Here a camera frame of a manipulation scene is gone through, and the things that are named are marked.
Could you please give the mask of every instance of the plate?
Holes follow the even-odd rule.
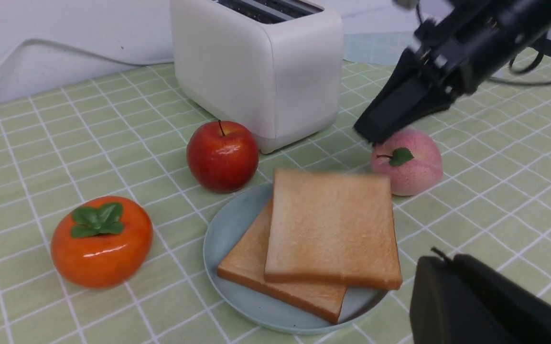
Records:
[[[220,209],[207,228],[203,259],[216,291],[225,302],[252,322],[282,333],[328,333],[367,316],[384,298],[386,291],[349,288],[343,300],[339,324],[333,325],[292,305],[218,277],[218,264],[238,243],[271,196],[272,183],[249,189]]]

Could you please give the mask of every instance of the bread slice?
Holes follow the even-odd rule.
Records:
[[[398,290],[389,179],[276,168],[265,280]]]
[[[273,202],[269,201],[218,266],[218,276],[336,324],[347,287],[318,283],[266,283],[265,261]]]

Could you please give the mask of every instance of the green leaf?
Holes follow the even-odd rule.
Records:
[[[97,216],[103,226],[113,224],[122,216],[122,204],[118,202],[105,203],[97,210]]]
[[[122,233],[122,229],[124,229],[122,222],[114,222],[108,226],[101,227],[99,234],[120,234]]]
[[[93,207],[77,207],[72,213],[72,220],[79,225],[100,227],[97,210]]]
[[[72,237],[93,237],[98,234],[98,229],[92,227],[83,225],[75,225],[72,227]]]
[[[402,166],[411,159],[413,159],[413,154],[411,154],[411,151],[407,148],[401,147],[396,148],[392,152],[392,159],[390,159],[389,163],[391,166]]]

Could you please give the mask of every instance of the persimmon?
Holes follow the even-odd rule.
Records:
[[[103,196],[80,205],[57,225],[50,254],[64,279],[85,288],[123,283],[150,251],[153,228],[139,204]]]

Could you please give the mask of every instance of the peach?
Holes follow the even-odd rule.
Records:
[[[376,145],[371,169],[390,178],[392,194],[413,196],[435,186],[443,177],[437,144],[422,131],[405,128]]]

